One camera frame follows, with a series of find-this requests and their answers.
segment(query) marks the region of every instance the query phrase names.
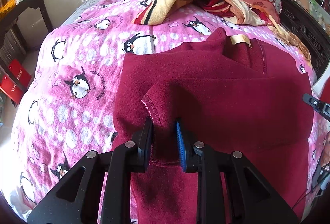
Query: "silver bolt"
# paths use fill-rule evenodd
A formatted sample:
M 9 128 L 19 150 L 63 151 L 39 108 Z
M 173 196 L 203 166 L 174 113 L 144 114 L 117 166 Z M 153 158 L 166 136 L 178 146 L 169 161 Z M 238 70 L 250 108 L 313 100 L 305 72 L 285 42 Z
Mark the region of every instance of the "silver bolt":
M 135 142 L 134 142 L 134 141 L 127 141 L 127 142 L 125 143 L 125 147 L 126 147 L 126 148 L 133 148 L 134 145 L 135 145 Z
M 195 145 L 196 148 L 199 148 L 199 149 L 204 148 L 204 146 L 205 146 L 205 144 L 201 141 L 195 142 L 194 145 Z
M 87 152 L 86 156 L 88 159 L 92 159 L 96 156 L 96 152 L 91 150 L 91 151 Z
M 242 158 L 243 157 L 243 154 L 240 152 L 240 151 L 234 151 L 233 152 L 233 155 L 234 155 L 234 157 L 235 158 L 237 158 L 237 159 L 240 159 L 240 158 Z

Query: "red box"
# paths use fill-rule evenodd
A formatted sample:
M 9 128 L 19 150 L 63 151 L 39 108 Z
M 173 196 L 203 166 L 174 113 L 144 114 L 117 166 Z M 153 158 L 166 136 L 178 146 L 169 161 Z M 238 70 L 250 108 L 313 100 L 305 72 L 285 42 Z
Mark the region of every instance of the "red box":
M 18 60 L 14 59 L 10 63 L 9 69 L 12 74 L 22 83 L 22 85 L 27 88 L 31 80 L 31 75 L 22 67 Z M 3 77 L 0 89 L 17 104 L 19 104 L 23 97 L 23 91 L 19 89 L 17 85 L 14 84 L 12 80 L 7 76 Z

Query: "floor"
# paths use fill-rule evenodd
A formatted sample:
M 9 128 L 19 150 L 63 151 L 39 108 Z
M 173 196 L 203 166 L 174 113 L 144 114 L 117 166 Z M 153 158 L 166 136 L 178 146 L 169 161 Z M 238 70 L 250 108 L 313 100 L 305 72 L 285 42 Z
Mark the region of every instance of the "floor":
M 39 51 L 28 54 L 22 64 L 26 71 L 32 75 L 30 83 L 32 83 L 34 79 L 38 55 Z M 0 160 L 3 160 L 3 155 L 5 154 L 5 150 L 3 150 L 3 148 L 8 146 L 18 106 L 15 108 L 10 99 L 7 98 L 4 107 L 4 125 L 0 127 Z

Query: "beige clothing tag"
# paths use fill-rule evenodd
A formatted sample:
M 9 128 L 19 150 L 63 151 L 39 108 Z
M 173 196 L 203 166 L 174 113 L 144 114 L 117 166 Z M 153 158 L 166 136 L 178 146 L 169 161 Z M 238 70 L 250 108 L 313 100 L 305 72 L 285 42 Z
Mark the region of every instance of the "beige clothing tag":
M 245 42 L 249 45 L 249 48 L 252 48 L 252 45 L 250 43 L 250 39 L 248 38 L 248 36 L 243 35 L 243 34 L 237 34 L 234 36 L 230 37 L 231 43 L 232 44 L 236 44 L 236 43 L 240 43 L 240 42 Z

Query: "pink blanket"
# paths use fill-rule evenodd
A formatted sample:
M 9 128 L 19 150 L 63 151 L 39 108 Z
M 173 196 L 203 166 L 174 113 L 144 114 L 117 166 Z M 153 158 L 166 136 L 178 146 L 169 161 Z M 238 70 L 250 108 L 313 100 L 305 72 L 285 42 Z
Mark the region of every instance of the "pink blanket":
M 303 55 L 280 44 L 267 27 L 233 25 L 192 4 L 180 8 L 161 25 L 131 24 L 150 1 L 102 0 L 75 23 L 54 30 L 44 40 L 35 79 L 21 101 L 12 133 L 26 170 L 26 180 L 22 180 L 31 183 L 22 184 L 31 208 L 83 154 L 92 149 L 99 153 L 111 150 L 116 135 L 113 105 L 127 53 L 153 54 L 182 42 L 204 41 L 223 27 L 229 36 L 245 34 L 281 48 L 295 59 L 301 72 L 308 72 L 311 84 L 316 79 Z M 315 115 L 309 138 L 308 188 L 325 130 L 326 121 Z M 131 218 L 137 219 L 133 198 Z

